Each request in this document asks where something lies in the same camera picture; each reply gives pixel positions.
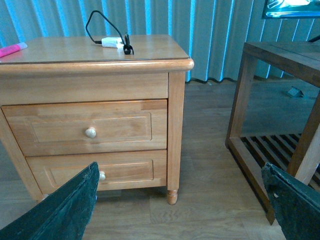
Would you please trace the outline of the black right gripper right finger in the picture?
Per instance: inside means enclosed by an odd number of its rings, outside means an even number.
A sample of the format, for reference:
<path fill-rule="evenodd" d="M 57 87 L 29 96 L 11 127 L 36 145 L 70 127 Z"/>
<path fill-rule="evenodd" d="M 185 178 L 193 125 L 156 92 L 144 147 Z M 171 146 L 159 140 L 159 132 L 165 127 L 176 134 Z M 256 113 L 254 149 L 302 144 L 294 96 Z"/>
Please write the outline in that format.
<path fill-rule="evenodd" d="M 318 240 L 320 193 L 269 162 L 262 168 L 261 175 L 285 238 Z"/>

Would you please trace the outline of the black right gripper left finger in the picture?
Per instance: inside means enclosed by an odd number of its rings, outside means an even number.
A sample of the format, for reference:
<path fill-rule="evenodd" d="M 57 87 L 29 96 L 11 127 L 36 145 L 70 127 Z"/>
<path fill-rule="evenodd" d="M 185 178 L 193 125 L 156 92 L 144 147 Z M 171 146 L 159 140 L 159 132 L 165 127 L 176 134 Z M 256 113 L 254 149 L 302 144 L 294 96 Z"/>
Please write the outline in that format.
<path fill-rule="evenodd" d="M 2 240 L 80 240 L 97 202 L 93 162 L 30 211 L 1 229 Z"/>

